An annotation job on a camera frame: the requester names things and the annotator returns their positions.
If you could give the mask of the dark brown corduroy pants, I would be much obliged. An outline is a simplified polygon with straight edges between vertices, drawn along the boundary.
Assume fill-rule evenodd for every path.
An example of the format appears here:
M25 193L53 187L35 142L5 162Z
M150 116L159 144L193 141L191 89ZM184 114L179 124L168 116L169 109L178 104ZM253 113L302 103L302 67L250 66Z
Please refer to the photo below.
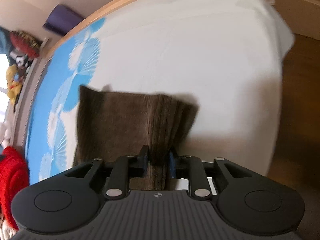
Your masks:
M77 146L73 164L96 157L113 162L149 148L145 178L131 180L133 190L164 190L169 186L170 153L187 137L198 105L165 94L96 91L79 87Z

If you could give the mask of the red folded blanket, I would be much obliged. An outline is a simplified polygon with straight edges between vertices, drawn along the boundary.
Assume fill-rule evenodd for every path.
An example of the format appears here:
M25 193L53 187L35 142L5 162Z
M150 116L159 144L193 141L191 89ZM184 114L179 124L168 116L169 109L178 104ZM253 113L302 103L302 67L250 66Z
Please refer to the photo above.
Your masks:
M15 230L18 226L12 216L11 203L15 195L29 186L29 170L23 155L11 146L1 154L1 214Z

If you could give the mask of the white plush toy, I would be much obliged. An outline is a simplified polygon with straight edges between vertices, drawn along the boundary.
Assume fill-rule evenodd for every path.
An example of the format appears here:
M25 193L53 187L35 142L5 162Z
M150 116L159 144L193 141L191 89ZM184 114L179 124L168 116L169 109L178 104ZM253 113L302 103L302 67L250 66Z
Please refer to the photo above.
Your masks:
M11 139L12 125L10 121L5 120L0 123L0 143L2 148L9 146Z

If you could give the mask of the yellow bear plush toy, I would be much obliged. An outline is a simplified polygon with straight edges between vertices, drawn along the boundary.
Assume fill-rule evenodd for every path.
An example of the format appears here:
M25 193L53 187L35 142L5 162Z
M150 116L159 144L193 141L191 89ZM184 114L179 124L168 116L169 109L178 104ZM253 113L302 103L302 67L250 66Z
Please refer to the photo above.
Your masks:
M22 89L22 83L18 73L17 64L13 64L7 68L6 80L7 96L9 98L10 103L14 105Z

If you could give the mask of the panda plush toy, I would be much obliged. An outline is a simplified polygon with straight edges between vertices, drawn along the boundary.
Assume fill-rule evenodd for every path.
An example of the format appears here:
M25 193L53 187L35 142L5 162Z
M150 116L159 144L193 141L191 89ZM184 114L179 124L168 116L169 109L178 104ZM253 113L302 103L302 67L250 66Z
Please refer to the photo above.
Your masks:
M16 56L15 61L18 69L22 70L27 70L32 64L32 61L29 59L28 55L18 55Z

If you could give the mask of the blue and white bedsheet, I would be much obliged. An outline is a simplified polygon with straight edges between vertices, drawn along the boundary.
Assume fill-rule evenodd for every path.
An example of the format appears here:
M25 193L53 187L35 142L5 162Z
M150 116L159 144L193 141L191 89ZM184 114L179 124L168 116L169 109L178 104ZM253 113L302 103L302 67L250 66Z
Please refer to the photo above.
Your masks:
M164 93L200 109L182 146L266 175L294 35L265 0L137 0L55 51L30 114L30 183L71 168L79 86Z

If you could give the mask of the red embroidered cushion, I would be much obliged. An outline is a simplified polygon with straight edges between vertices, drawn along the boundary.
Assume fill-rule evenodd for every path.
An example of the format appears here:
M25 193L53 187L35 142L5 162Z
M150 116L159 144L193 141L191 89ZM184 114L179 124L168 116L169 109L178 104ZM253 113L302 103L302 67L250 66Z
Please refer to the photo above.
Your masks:
M15 48L18 48L28 57L38 58L42 42L25 31L11 31L10 40Z

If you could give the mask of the blue right curtain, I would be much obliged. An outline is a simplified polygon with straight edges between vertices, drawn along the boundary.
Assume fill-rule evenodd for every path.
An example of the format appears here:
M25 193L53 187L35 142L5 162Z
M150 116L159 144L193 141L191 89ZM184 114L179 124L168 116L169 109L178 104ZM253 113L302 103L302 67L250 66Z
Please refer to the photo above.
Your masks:
M9 55L13 47L10 39L10 31L0 27L0 53Z

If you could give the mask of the purple rolled mat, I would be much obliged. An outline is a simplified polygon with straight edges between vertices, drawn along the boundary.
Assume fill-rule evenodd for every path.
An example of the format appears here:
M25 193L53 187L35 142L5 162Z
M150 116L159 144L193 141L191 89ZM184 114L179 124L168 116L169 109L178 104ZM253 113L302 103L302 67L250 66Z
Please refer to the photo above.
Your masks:
M68 6L57 4L46 19L43 28L56 35L65 36L84 19Z

